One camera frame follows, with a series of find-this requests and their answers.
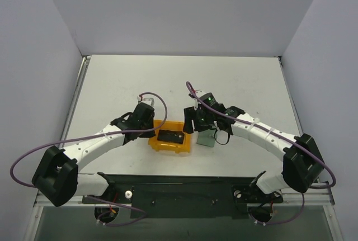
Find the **black credit card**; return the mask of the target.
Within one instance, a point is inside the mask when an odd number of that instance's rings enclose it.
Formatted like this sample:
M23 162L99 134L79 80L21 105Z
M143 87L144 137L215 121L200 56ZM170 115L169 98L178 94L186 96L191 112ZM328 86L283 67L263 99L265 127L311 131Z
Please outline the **black credit card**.
M181 131L159 130L157 140L166 143L183 144L185 135Z

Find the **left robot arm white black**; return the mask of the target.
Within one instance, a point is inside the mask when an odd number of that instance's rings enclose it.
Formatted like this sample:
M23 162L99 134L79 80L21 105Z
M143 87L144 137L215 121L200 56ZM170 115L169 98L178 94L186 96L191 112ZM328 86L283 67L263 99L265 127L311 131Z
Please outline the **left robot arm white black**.
M115 189L103 174L81 174L89 163L110 150L124 146L138 137L150 138L154 131L133 133L132 130L154 128L154 108L149 102L137 104L128 112L106 125L93 139L82 140L59 149L47 149L32 178L32 184L56 207L67 203L73 196L96 196L101 202L114 199ZM110 135L114 131L128 133Z

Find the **yellow plastic bin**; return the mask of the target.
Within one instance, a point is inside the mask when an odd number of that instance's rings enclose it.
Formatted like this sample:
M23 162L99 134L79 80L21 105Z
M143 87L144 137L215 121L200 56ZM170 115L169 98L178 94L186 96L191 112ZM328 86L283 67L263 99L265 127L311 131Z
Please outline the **yellow plastic bin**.
M191 135L183 132L183 122L166 121L159 129L155 130L155 136L149 138L148 145L157 152L170 151L175 153L190 153L191 152ZM185 138L183 144L166 143L157 140L159 130L181 131Z

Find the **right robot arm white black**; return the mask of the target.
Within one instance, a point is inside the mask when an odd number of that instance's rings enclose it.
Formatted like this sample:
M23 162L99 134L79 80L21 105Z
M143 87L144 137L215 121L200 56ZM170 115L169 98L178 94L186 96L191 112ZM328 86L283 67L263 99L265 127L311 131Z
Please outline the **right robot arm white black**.
M282 161L275 171L262 171L251 183L250 195L263 201L271 193L291 188L305 193L324 170L315 140L308 134L296 136L274 129L244 110L218 103L212 93L196 92L195 104L184 108L183 130L187 134L219 130L247 139Z

